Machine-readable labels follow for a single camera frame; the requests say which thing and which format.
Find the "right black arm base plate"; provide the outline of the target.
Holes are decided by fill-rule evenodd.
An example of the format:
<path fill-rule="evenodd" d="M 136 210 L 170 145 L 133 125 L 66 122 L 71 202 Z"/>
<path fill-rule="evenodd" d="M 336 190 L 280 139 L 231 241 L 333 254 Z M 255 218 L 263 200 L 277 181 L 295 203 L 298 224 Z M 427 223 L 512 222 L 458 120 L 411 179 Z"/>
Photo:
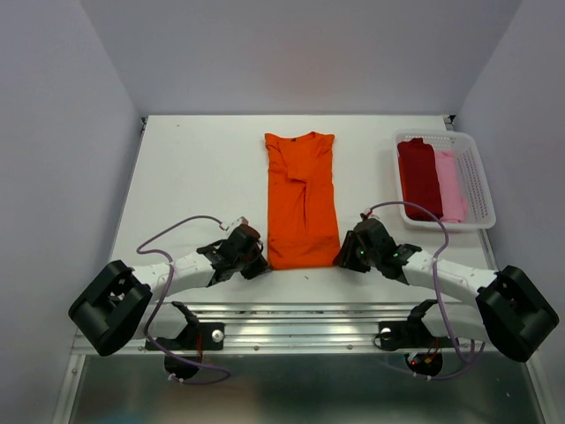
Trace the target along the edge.
<path fill-rule="evenodd" d="M 453 346 L 447 337 L 433 336 L 422 322 L 388 321 L 380 322 L 378 327 L 373 344 L 386 352 Z"/>

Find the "orange t-shirt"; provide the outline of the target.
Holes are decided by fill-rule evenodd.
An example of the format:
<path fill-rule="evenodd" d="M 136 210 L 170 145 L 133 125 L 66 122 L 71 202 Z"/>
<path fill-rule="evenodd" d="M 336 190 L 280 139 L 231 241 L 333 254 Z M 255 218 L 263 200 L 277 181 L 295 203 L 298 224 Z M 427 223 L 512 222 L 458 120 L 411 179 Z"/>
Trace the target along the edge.
<path fill-rule="evenodd" d="M 335 136 L 265 135 L 267 259 L 276 270 L 324 268 L 340 250 L 333 185 Z"/>

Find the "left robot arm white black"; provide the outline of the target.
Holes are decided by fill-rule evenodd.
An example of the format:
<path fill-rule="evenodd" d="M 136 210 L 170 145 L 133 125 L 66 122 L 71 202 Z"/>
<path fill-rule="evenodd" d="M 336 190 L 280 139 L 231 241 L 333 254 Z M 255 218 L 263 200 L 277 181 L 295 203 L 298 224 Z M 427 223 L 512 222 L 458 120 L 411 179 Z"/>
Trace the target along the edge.
<path fill-rule="evenodd" d="M 223 283 L 239 273 L 251 280 L 267 271 L 260 234 L 247 223 L 225 239 L 176 260 L 129 267 L 108 263 L 74 300 L 68 316 L 102 357 L 144 337 L 147 309 L 159 299 Z"/>

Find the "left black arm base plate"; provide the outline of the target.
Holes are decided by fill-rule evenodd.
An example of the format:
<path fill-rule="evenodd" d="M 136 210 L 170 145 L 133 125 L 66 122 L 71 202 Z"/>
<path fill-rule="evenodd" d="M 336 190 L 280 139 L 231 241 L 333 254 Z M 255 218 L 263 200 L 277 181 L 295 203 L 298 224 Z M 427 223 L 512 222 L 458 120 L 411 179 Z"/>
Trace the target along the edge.
<path fill-rule="evenodd" d="M 169 351 L 220 351 L 223 349 L 223 322 L 157 322 L 152 323 L 149 335 Z"/>

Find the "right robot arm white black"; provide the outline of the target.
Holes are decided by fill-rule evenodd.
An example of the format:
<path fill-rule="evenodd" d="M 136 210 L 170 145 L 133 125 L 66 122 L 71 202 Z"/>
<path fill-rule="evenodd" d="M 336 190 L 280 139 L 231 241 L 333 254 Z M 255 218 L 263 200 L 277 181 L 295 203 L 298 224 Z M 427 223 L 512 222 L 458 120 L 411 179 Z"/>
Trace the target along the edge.
<path fill-rule="evenodd" d="M 525 362 L 557 327 L 559 316 L 520 269 L 476 269 L 436 259 L 419 246 L 398 245 L 383 223 L 367 218 L 348 231 L 334 264 L 434 292 L 403 321 L 383 322 L 377 335 L 386 351 L 466 339 L 494 346 Z"/>

